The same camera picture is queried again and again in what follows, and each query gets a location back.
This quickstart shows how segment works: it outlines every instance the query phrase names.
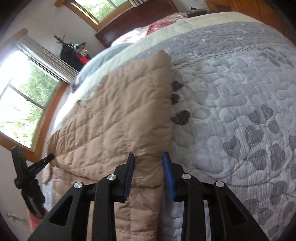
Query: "red pillow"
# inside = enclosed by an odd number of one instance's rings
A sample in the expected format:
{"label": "red pillow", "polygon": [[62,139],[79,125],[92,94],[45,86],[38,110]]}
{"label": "red pillow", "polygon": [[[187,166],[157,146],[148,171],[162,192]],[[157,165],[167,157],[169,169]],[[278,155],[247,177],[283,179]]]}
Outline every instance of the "red pillow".
{"label": "red pillow", "polygon": [[175,21],[163,21],[163,22],[159,22],[159,23],[152,23],[152,24],[149,25],[146,36],[149,35],[150,33],[153,33],[155,31],[161,29],[161,28],[169,26],[172,23],[175,23]]}

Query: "brown quilted fabric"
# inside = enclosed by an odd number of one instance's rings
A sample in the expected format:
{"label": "brown quilted fabric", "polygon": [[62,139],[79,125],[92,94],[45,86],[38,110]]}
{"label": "brown quilted fabric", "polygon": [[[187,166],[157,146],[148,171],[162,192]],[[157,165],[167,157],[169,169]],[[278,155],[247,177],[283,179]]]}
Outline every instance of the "brown quilted fabric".
{"label": "brown quilted fabric", "polygon": [[118,240],[156,239],[162,154],[172,146],[171,81],[170,57],[159,51],[105,76],[91,100],[76,104],[48,142],[58,167],[54,202],[75,181],[90,183],[113,173],[133,152],[131,194],[115,206]]}

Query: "dark red wooden headboard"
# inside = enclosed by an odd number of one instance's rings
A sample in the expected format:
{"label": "dark red wooden headboard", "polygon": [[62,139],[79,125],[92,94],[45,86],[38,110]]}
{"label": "dark red wooden headboard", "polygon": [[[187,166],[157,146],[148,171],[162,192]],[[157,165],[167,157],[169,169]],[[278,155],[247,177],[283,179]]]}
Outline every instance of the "dark red wooden headboard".
{"label": "dark red wooden headboard", "polygon": [[175,12],[178,10],[172,0],[149,0],[114,19],[96,33],[96,38],[108,48],[123,34],[135,28],[147,26]]}

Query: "gray curtain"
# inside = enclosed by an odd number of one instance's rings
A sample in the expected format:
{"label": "gray curtain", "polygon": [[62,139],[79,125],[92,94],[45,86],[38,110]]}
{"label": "gray curtain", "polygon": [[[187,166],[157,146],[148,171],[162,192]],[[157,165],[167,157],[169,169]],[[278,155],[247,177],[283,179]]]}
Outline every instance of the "gray curtain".
{"label": "gray curtain", "polygon": [[133,5],[133,7],[137,7],[141,4],[143,4],[144,2],[147,2],[148,0],[129,0],[129,1]]}
{"label": "gray curtain", "polygon": [[46,67],[54,75],[61,78],[63,81],[72,84],[78,75],[78,71],[65,63],[63,60],[43,48],[35,40],[24,35],[17,39],[18,46],[25,54]]}

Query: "wooden window frame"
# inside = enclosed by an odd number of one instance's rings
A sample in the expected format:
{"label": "wooden window frame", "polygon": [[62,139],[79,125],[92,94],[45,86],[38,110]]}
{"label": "wooden window frame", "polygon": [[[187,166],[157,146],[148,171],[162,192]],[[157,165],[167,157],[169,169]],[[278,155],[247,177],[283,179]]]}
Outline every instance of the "wooden window frame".
{"label": "wooden window frame", "polygon": [[84,20],[88,25],[90,25],[95,31],[99,31],[104,26],[106,26],[109,22],[111,22],[114,18],[123,14],[125,11],[129,10],[132,7],[132,4],[127,1],[117,8],[115,8],[112,12],[110,12],[103,20],[97,20],[91,13],[86,11],[84,8],[72,2],[72,0],[57,0],[55,2],[56,7],[60,7],[65,5],[71,11],[76,13],[82,20]]}
{"label": "wooden window frame", "polygon": [[[28,30],[25,28],[17,32],[8,41],[6,41],[3,45],[0,46],[0,51],[3,50],[7,45],[13,43],[22,35],[27,33],[28,33]],[[47,135],[50,122],[54,115],[54,111],[56,110],[57,105],[63,93],[65,92],[66,88],[68,87],[68,85],[69,84],[67,82],[62,80],[60,80],[59,83],[57,84],[55,90],[53,91],[51,97],[49,98],[45,106],[45,109],[40,117],[37,128],[35,130],[31,148],[28,148],[18,143],[17,141],[13,140],[12,138],[8,137],[2,132],[0,132],[0,145],[8,150],[11,150],[13,147],[18,146],[24,150],[27,160],[31,162],[39,161],[41,159],[44,141]]]}

